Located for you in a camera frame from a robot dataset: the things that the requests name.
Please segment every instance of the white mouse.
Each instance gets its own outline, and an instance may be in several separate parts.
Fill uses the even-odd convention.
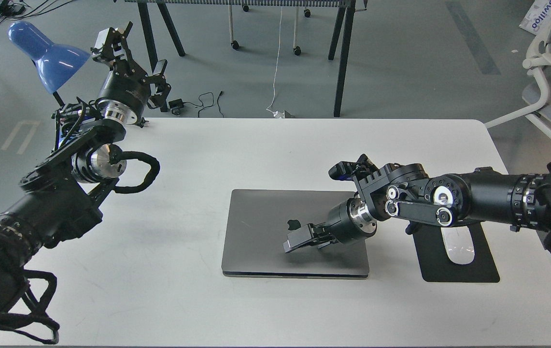
[[[441,228],[443,243],[447,256],[456,264],[469,264],[475,259],[475,248],[472,244],[467,226]]]

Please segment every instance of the blue lamp shade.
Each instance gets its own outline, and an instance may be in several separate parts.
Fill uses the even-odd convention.
[[[9,39],[37,66],[39,78],[48,93],[54,93],[73,76],[90,57],[89,53],[66,44],[56,44],[31,23],[19,20],[11,24]]]

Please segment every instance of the table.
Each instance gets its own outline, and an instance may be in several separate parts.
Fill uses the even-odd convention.
[[[506,173],[478,121],[153,118],[119,145],[158,158],[153,186],[111,194],[103,223],[28,263],[58,277],[48,313],[61,345],[551,345],[551,265],[530,230],[483,224],[496,284],[423,281],[406,222],[396,219],[366,240],[365,280],[232,278],[220,269],[233,189],[350,191],[326,172],[362,152],[379,166],[423,163],[430,176],[489,165]],[[129,163],[121,185],[146,170]],[[0,333],[0,346],[13,344],[32,342]]]
[[[356,0],[125,0],[125,2],[137,2],[138,12],[140,14],[140,22],[142,23],[142,31],[149,53],[149,61],[151,69],[157,64],[157,51],[155,48],[155,40],[153,37],[153,28],[149,16],[148,2],[156,2],[161,13],[164,23],[169,31],[170,37],[174,43],[174,47],[180,57],[185,57],[185,49],[181,44],[181,39],[176,31],[170,13],[166,8],[167,3],[174,4],[204,4],[204,5],[228,5],[229,20],[230,20],[230,41],[235,47],[233,38],[232,25],[232,5],[249,5],[249,6],[319,6],[319,7],[337,7],[338,14],[335,18],[335,26],[333,27],[333,35],[331,37],[331,46],[329,47],[328,59],[330,61],[335,57],[335,49],[338,46],[339,34],[342,32],[342,24],[344,31],[342,33],[342,47],[339,55],[339,70],[338,82],[335,89],[335,104],[333,105],[333,117],[339,117],[342,109],[342,98],[344,93],[344,82],[346,81],[346,67],[348,66],[348,52],[350,50],[351,35],[353,32],[353,18],[355,13]],[[297,20],[295,20],[295,43],[297,46]]]

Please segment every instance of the black mouse pad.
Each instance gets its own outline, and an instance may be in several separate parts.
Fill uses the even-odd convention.
[[[413,233],[421,275],[426,282],[497,283],[500,280],[480,223],[469,226],[475,258],[469,264],[449,259],[440,227],[422,225]]]
[[[321,223],[332,207],[352,197],[344,191],[236,189],[224,241],[222,272],[236,277],[355,278],[368,276],[366,243],[321,249],[301,247],[289,254],[282,244],[289,220]]]

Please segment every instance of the black robotic arm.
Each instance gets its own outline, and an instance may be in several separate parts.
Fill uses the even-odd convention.
[[[165,61],[148,75],[127,48],[125,29],[109,28],[99,33],[92,58],[110,67],[99,97],[86,103],[63,105],[54,112],[57,136],[53,153],[20,181],[24,196],[0,214],[0,330],[14,331],[39,342],[56,344],[59,325],[46,314],[56,289],[52,273],[28,271],[26,263],[41,247],[80,238],[101,222],[99,206],[111,191],[136,193],[145,190],[157,176],[160,165],[142,152],[124,152],[114,143],[125,137],[125,125],[143,127],[145,105],[167,111],[170,85],[165,82]],[[155,86],[151,93],[150,85]],[[118,187],[127,160],[150,165],[142,184]],[[85,192],[81,183],[96,183]],[[48,289],[36,299],[29,280],[48,282]],[[30,314],[8,311],[22,299]],[[52,330],[51,339],[40,339],[19,330],[33,322]]]
[[[376,167],[366,155],[341,161],[329,170],[333,180],[354,181],[357,194],[331,209],[326,222],[288,234],[287,253],[299,247],[325,247],[370,238],[377,222],[410,221],[406,233],[423,225],[458,227],[480,221],[507,223],[547,232],[544,247],[551,253],[551,163],[549,174],[504,175],[490,167],[467,174],[430,178],[418,164],[388,163]]]

